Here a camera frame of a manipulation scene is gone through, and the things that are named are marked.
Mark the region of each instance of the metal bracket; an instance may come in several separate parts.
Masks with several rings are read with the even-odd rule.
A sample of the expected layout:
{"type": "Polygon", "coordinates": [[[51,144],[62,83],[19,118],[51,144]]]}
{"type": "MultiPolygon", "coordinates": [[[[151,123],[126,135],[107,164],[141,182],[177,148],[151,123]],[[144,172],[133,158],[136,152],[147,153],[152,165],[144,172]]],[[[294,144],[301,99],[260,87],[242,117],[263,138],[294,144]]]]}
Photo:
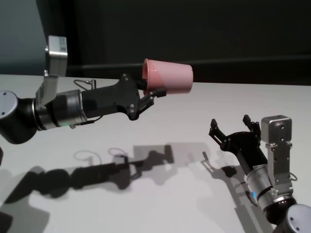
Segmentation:
{"type": "Polygon", "coordinates": [[[36,109],[44,108],[57,94],[59,76],[66,75],[67,68],[67,40],[63,36],[49,36],[46,52],[46,69],[43,83],[36,93],[36,109]]]}
{"type": "Polygon", "coordinates": [[[268,175],[274,195],[292,194],[293,185],[290,174],[292,119],[286,116],[263,118],[261,138],[268,149],[268,175]]]}

